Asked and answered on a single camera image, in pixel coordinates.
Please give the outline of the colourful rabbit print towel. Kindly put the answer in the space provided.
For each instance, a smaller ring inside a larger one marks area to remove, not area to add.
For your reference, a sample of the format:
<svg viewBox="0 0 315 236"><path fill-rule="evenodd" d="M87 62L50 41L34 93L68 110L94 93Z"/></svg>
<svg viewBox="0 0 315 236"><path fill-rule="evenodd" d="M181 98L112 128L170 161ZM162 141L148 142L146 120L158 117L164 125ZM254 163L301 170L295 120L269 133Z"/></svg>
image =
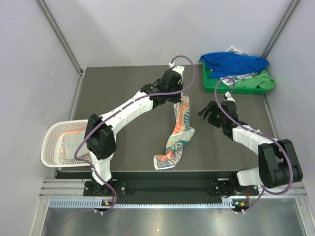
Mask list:
<svg viewBox="0 0 315 236"><path fill-rule="evenodd" d="M184 146L194 136L195 129L190 125L190 100L187 94L181 94L181 101L174 105L174 114L176 124L166 142L165 154L158 154L153 158L155 170L176 167L182 158Z"/></svg>

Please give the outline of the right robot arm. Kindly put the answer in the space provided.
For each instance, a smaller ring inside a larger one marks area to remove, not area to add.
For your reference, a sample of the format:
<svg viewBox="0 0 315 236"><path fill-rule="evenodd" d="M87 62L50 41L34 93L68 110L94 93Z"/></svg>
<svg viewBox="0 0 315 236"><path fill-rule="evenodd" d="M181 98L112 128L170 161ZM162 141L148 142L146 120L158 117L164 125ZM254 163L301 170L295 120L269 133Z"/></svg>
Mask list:
<svg viewBox="0 0 315 236"><path fill-rule="evenodd" d="M198 115L258 156L258 167L231 174L229 187L234 194L242 194L248 186L263 185L270 189L288 185L290 180L302 181L303 172L292 141L269 139L240 121L234 101L224 100L220 104L210 101Z"/></svg>

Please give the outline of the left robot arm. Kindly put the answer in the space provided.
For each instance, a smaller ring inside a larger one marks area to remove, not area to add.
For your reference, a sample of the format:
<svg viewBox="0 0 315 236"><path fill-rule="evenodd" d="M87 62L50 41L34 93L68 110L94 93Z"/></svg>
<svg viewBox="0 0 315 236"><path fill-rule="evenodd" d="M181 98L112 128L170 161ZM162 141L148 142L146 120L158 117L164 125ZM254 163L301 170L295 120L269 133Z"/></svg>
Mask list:
<svg viewBox="0 0 315 236"><path fill-rule="evenodd" d="M117 148L118 132L143 113L167 101L179 102L181 95L178 91L183 89L184 69L184 66L175 66L166 70L161 79L144 85L121 106L101 116L93 114L89 117L85 133L85 137L88 137L86 145L92 157L94 188L99 194L106 195L112 188L109 181L112 178L110 161Z"/></svg>

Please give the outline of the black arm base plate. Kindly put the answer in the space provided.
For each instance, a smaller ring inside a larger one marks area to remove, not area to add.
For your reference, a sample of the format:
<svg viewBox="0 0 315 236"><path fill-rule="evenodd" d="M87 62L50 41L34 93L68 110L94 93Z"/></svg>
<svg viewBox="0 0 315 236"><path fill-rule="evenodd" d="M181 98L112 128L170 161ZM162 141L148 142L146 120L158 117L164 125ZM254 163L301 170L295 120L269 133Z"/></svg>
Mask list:
<svg viewBox="0 0 315 236"><path fill-rule="evenodd" d="M258 196L256 186L235 188L229 180L210 179L113 179L108 182L119 197L136 193L205 193L209 197Z"/></svg>

